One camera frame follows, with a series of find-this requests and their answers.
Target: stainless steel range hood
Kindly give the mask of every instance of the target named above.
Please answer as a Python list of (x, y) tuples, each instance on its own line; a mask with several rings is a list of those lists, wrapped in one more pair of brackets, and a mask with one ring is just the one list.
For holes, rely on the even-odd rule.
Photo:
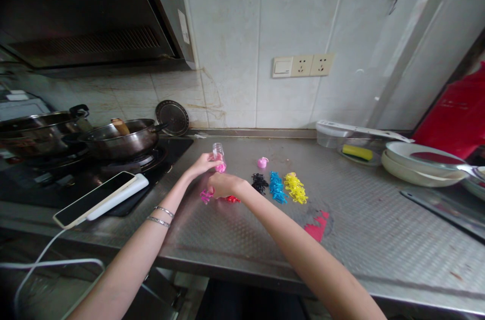
[(0, 0), (0, 45), (52, 77), (188, 70), (184, 16), (183, 0)]

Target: wooden spatula handle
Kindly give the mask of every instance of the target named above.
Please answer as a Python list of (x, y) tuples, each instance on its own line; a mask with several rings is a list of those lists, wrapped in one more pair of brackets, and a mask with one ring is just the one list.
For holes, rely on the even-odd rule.
[(113, 123), (113, 126), (115, 126), (115, 128), (122, 136), (130, 134), (130, 130), (128, 129), (128, 127), (126, 126), (126, 124), (123, 122), (121, 118), (113, 118), (111, 120), (111, 123)]

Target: smartphone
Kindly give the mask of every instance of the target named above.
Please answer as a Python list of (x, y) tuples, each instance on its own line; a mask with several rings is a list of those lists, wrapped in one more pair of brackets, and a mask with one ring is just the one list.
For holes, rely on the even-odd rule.
[(54, 214), (53, 219), (62, 228), (71, 229), (83, 222), (91, 212), (135, 180), (136, 176), (134, 174), (126, 171), (120, 172), (60, 212)]

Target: white tile wall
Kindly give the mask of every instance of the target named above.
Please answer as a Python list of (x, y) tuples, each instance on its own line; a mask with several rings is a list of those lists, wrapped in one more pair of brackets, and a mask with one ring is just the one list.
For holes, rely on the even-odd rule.
[[(193, 127), (312, 128), (320, 119), (365, 125), (416, 1), (399, 0), (389, 16), (390, 0), (341, 0), (328, 77), (273, 79), (271, 66), (276, 56), (325, 52), (338, 0), (187, 0), (199, 70), (73, 80), (31, 77), (22, 84), (59, 109), (88, 104), (95, 124), (113, 115), (152, 118), (159, 101), (172, 99), (185, 106)], [(421, 55), (427, 61), (427, 54)], [(430, 89), (442, 83), (432, 80)], [(414, 87), (404, 96), (411, 94), (421, 93)], [(430, 95), (424, 93), (423, 101)], [(395, 106), (391, 120), (399, 122), (400, 109)], [(409, 112), (392, 128), (408, 128), (416, 115)]]
[(416, 126), (482, 31), (484, 21), (485, 0), (442, 1), (378, 123), (379, 128)]

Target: charging cable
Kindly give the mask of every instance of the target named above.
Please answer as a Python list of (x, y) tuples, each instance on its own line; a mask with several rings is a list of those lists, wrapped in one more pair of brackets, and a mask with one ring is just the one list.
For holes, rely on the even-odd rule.
[(54, 238), (51, 239), (51, 241), (45, 246), (44, 250), (40, 254), (40, 256), (37, 258), (37, 260), (34, 263), (0, 263), (0, 268), (5, 268), (5, 269), (11, 269), (11, 270), (26, 270), (30, 269), (27, 275), (24, 277), (22, 282), (20, 283), (20, 286), (17, 288), (17, 291), (15, 292), (14, 296), (14, 312), (15, 312), (15, 318), (19, 319), (20, 318), (20, 292), (22, 291), (22, 288), (24, 287), (25, 283), (27, 280), (30, 278), (32, 273), (37, 267), (49, 267), (49, 266), (56, 266), (56, 265), (68, 265), (68, 264), (79, 264), (79, 263), (95, 263), (101, 267), (101, 269), (105, 270), (105, 265), (102, 261), (100, 261), (97, 258), (83, 258), (83, 259), (67, 259), (67, 260), (58, 260), (58, 261), (45, 261), (45, 262), (40, 262), (44, 254), (47, 252), (49, 247), (54, 243), (54, 241), (59, 238), (61, 234), (63, 234), (67, 229), (61, 230), (58, 234), (55, 235)]
[[(44, 261), (41, 262), (40, 260), (44, 256), (44, 254), (47, 252), (49, 247), (54, 243), (54, 241), (60, 237), (61, 234), (66, 232), (67, 229), (61, 230), (58, 234), (55, 235), (54, 238), (51, 239), (51, 241), (45, 246), (43, 249), (42, 253), (40, 256), (37, 258), (37, 260), (34, 263), (10, 263), (10, 262), (0, 262), (0, 268), (3, 269), (10, 269), (10, 270), (27, 270), (30, 269), (27, 275), (24, 277), (22, 282), (20, 283), (20, 286), (17, 288), (17, 291), (15, 292), (14, 296), (14, 312), (15, 312), (15, 318), (20, 319), (20, 292), (22, 291), (22, 288), (24, 287), (25, 283), (28, 281), (34, 270), (38, 267), (51, 267), (51, 266), (57, 266), (57, 265), (69, 265), (69, 264), (81, 264), (81, 263), (95, 263), (97, 264), (102, 272), (98, 276), (98, 278), (95, 280), (94, 283), (90, 286), (88, 291), (84, 293), (84, 295), (72, 306), (72, 308), (67, 312), (66, 316), (74, 310), (77, 305), (83, 300), (84, 297), (87, 296), (87, 294), (91, 291), (91, 289), (94, 287), (96, 282), (100, 279), (101, 275), (105, 272), (105, 265), (103, 261), (97, 259), (97, 258), (82, 258), (82, 259), (66, 259), (66, 260), (56, 260), (56, 261)], [(152, 296), (157, 298), (159, 301), (163, 300), (147, 285), (141, 284), (141, 287), (143, 287), (146, 291), (148, 291)]]

